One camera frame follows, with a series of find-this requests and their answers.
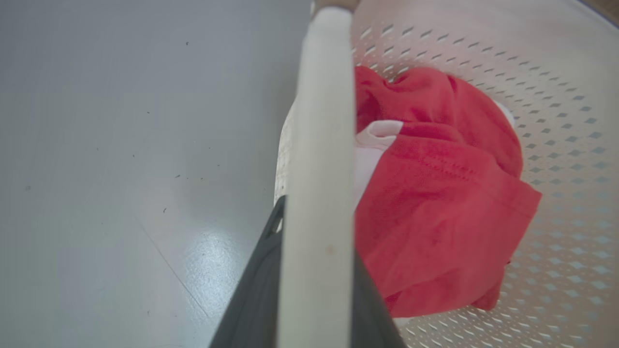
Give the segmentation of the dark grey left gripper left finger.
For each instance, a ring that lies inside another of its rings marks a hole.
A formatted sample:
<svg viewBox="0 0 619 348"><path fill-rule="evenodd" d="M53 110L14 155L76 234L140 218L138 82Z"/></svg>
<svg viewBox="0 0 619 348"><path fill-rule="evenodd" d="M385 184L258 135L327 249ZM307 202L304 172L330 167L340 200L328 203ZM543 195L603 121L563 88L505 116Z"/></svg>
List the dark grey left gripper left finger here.
<svg viewBox="0 0 619 348"><path fill-rule="evenodd" d="M211 348L274 348L286 196L274 205L210 343Z"/></svg>

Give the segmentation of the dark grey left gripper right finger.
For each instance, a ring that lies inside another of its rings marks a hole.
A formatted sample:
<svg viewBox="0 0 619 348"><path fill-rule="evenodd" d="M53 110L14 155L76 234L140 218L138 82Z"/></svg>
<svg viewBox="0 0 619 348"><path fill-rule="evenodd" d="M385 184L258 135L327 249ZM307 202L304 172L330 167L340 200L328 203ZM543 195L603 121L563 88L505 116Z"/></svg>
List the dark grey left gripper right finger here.
<svg viewBox="0 0 619 348"><path fill-rule="evenodd" d="M406 348L362 258L354 254L352 348Z"/></svg>

